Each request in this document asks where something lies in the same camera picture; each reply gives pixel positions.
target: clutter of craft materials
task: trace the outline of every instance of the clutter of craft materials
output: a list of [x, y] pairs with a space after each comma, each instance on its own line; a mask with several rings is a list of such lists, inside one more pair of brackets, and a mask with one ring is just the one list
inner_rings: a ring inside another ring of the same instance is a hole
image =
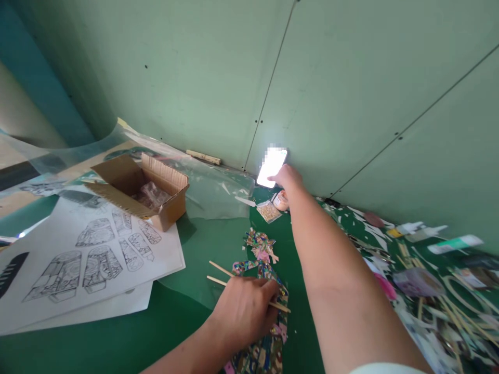
[[[220, 164], [220, 159], [189, 152]], [[160, 159], [122, 154], [93, 165], [97, 176], [90, 183], [62, 187], [48, 218], [19, 237], [0, 238], [0, 335], [144, 310], [154, 280], [189, 266], [176, 228], [186, 212], [189, 178]], [[279, 317], [271, 338], [235, 355], [225, 367], [229, 372], [247, 365], [281, 372], [288, 320], [293, 318], [286, 280], [272, 267], [286, 253], [282, 247], [276, 253], [276, 241], [265, 233], [267, 225], [291, 218], [290, 205], [285, 190], [257, 188], [264, 189], [264, 201], [234, 196], [249, 206], [250, 215], [263, 218], [265, 226], [248, 228], [242, 247], [255, 259], [235, 262], [231, 269], [210, 261], [225, 279], [207, 276], [206, 281], [225, 286], [230, 277], [257, 268], [258, 277], [280, 285], [273, 304]], [[499, 310], [489, 297], [499, 287], [499, 259], [473, 249], [482, 240], [467, 233], [445, 240], [439, 236], [445, 235], [446, 225], [394, 225], [329, 198], [317, 202], [364, 257], [435, 372], [462, 373], [470, 365], [483, 372], [483, 367], [499, 366]], [[241, 243], [234, 243], [234, 250], [240, 251]], [[255, 350], [265, 350], [270, 360], [260, 362]]]

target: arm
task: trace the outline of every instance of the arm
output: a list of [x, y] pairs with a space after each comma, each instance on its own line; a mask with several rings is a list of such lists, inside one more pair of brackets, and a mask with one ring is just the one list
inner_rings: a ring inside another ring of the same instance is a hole
[[269, 333], [278, 313], [269, 302], [278, 291], [274, 280], [231, 278], [199, 330], [142, 373], [218, 372], [235, 353]]
[[284, 165], [275, 180], [286, 190], [293, 236], [326, 372], [397, 363], [432, 372], [371, 270], [348, 237]]

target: white sleeve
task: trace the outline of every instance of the white sleeve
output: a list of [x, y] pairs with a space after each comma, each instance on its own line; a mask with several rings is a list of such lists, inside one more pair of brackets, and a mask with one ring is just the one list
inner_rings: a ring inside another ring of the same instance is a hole
[[358, 367], [350, 374], [425, 374], [421, 370], [400, 364], [374, 363]]

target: green wall panel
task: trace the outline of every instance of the green wall panel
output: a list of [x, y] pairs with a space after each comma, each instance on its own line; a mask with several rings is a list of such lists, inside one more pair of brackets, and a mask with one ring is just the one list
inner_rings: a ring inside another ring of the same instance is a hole
[[334, 199], [395, 222], [449, 225], [499, 255], [499, 50], [353, 178]]
[[179, 149], [244, 166], [291, 0], [12, 4], [96, 137], [119, 116]]
[[246, 169], [280, 143], [336, 192], [495, 46], [498, 17], [495, 0], [298, 3]]

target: phone screen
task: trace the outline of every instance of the phone screen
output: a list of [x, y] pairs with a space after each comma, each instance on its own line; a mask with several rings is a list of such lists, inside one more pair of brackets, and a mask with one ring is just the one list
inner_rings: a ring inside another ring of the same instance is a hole
[[286, 156], [287, 149], [285, 148], [267, 148], [264, 163], [261, 166], [256, 182], [259, 185], [274, 188], [275, 182], [269, 181], [267, 177], [274, 176], [281, 170], [281, 166], [286, 161]]

